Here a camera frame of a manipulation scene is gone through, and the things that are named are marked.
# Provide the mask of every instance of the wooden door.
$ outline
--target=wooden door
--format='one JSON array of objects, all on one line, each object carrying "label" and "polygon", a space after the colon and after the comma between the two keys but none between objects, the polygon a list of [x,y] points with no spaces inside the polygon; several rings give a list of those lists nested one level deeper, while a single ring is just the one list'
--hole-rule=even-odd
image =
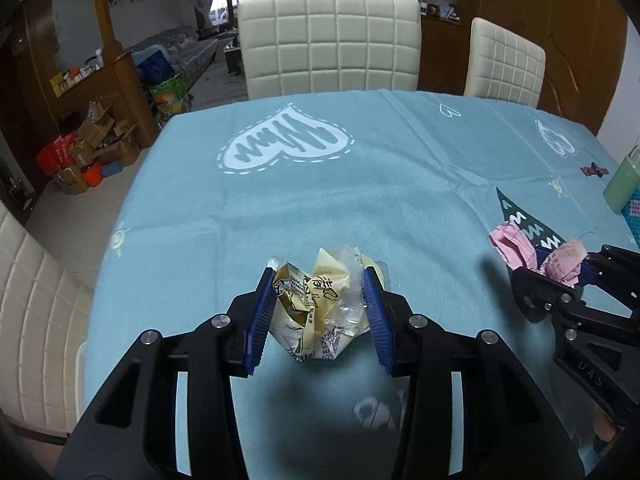
[{"label": "wooden door", "polygon": [[473,17],[481,16],[542,46],[538,108],[597,133],[625,50],[626,13],[618,0],[459,0],[458,10],[469,33]]},{"label": "wooden door", "polygon": [[16,64],[11,52],[13,35],[0,48],[0,130],[15,160],[36,191],[47,183],[47,177],[36,162],[44,147],[37,134],[24,96],[20,90]]}]

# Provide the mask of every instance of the wooden shelf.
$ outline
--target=wooden shelf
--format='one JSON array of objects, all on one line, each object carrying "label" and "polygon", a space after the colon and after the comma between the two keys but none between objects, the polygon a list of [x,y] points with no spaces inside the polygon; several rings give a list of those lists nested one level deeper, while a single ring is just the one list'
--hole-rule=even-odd
[{"label": "wooden shelf", "polygon": [[426,20],[434,20],[441,23],[449,23],[449,25],[455,25],[456,27],[464,27],[462,21],[448,20],[447,18],[441,18],[440,16],[430,16],[428,14],[420,14]]}]

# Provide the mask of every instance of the blue tablecloth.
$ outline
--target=blue tablecloth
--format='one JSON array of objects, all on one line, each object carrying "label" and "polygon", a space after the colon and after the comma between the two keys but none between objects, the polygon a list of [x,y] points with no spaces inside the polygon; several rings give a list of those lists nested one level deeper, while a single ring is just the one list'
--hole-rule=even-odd
[{"label": "blue tablecloth", "polygon": [[[345,243],[386,262],[388,288],[446,330],[498,331],[590,467],[594,404],[553,364],[549,320],[522,317],[487,234],[515,208],[547,244],[557,242],[551,229],[590,251],[638,250],[602,197],[610,176],[580,171],[592,162],[616,169],[580,124],[424,92],[308,94],[177,116],[140,169],[102,262],[86,401],[143,330],[188,332],[253,290],[270,256],[311,270],[319,248]],[[628,314],[599,290],[585,298]],[[177,455],[188,471],[184,383]],[[254,377],[232,380],[232,390],[252,480],[389,476],[406,382],[385,375],[369,334],[333,362],[303,364],[270,337]],[[462,463],[459,399],[456,409],[452,470]]]}]

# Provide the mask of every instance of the snack wrapper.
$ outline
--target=snack wrapper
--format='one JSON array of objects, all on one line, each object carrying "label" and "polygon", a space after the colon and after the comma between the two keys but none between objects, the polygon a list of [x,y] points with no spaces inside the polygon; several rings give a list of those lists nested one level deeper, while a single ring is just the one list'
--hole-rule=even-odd
[{"label": "snack wrapper", "polygon": [[277,258],[273,288],[278,301],[270,332],[295,359],[335,359],[357,336],[369,331],[362,297],[362,271],[380,266],[358,248],[320,249],[314,270],[304,272]]}]

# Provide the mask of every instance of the tiled floor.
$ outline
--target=tiled floor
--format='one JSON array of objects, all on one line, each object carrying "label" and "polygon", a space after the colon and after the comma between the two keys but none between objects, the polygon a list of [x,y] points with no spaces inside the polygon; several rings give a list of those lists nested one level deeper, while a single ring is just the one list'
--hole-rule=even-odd
[{"label": "tiled floor", "polygon": [[224,53],[217,54],[216,60],[189,89],[189,94],[193,96],[191,100],[193,111],[248,99],[244,75],[229,74],[226,71]]},{"label": "tiled floor", "polygon": [[65,195],[55,182],[49,182],[27,222],[27,231],[91,288],[122,200],[147,152],[143,150],[121,173],[77,196]]}]

